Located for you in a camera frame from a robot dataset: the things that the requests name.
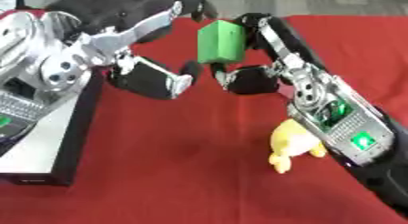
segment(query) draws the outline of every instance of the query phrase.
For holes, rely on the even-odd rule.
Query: green light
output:
[[[339,105],[339,114],[344,115],[345,112],[346,112],[346,105],[345,104]]]
[[[366,150],[375,143],[375,140],[367,132],[360,132],[352,138],[352,143],[357,148]]]

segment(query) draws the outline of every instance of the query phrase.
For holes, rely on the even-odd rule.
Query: green led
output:
[[[10,124],[10,122],[11,122],[11,118],[0,116],[0,127],[4,127],[4,126],[8,125],[8,124]]]
[[[344,115],[345,112],[346,112],[346,105],[345,104],[339,105],[339,114]]]
[[[375,140],[367,132],[360,132],[352,138],[352,143],[357,148],[366,150],[375,143]]]

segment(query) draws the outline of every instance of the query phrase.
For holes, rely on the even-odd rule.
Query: screw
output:
[[[75,75],[70,75],[70,76],[68,76],[68,81],[69,82],[73,82],[73,81],[75,81],[75,79],[77,79],[77,76],[75,76]]]
[[[68,62],[63,62],[61,63],[61,67],[64,68],[65,70],[68,70],[71,68],[71,64],[69,64]]]
[[[58,82],[61,77],[59,75],[52,75],[48,79],[50,79],[53,82]]]

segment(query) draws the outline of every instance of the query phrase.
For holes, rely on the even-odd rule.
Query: red cloth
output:
[[[333,73],[408,124],[408,18],[290,20]],[[200,27],[178,20],[171,36],[138,52],[179,67],[196,56]],[[250,64],[266,61],[248,54]],[[268,165],[284,100],[227,94],[208,70],[174,101],[106,85],[76,184],[1,185],[0,223],[406,223],[331,158],[295,158],[286,175]]]

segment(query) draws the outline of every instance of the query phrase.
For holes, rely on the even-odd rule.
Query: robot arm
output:
[[[269,79],[277,86],[281,80],[293,86],[289,116],[324,142],[333,157],[366,188],[393,209],[408,215],[406,128],[372,106],[340,77],[329,74],[321,60],[284,20],[271,15],[247,14],[235,23],[246,29],[247,47],[264,50],[273,61],[272,66],[255,67],[263,77],[261,81],[267,83]],[[225,89],[241,94],[230,87],[237,84],[236,77],[246,76],[246,72],[225,73],[219,67],[220,64],[211,65],[214,74],[224,73],[235,78],[214,77]],[[265,93],[265,89],[249,93]]]
[[[0,147],[77,96],[97,69],[108,82],[147,97],[173,99],[194,84],[201,67],[179,72],[129,46],[169,32],[180,15],[215,17],[206,0],[60,0],[40,11],[0,19]]]

